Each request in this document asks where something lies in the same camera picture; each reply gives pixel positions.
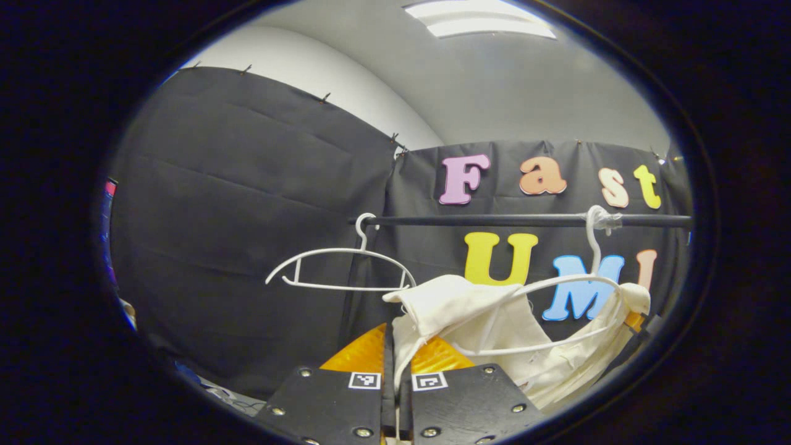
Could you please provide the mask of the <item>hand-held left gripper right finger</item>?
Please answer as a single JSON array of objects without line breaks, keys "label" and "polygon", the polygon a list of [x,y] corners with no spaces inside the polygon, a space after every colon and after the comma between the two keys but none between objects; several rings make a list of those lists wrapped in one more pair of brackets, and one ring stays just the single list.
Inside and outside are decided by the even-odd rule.
[{"label": "hand-held left gripper right finger", "polygon": [[400,380],[406,443],[504,443],[544,417],[502,367],[476,365],[438,336],[419,347]]}]

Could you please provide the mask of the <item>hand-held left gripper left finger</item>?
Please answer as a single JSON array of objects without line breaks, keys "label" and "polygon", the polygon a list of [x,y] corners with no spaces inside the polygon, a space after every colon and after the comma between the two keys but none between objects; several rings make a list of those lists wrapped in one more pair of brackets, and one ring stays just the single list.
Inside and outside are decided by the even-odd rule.
[{"label": "hand-held left gripper left finger", "polygon": [[297,444],[384,444],[393,436],[392,328],[380,324],[321,365],[299,365],[255,423]]}]

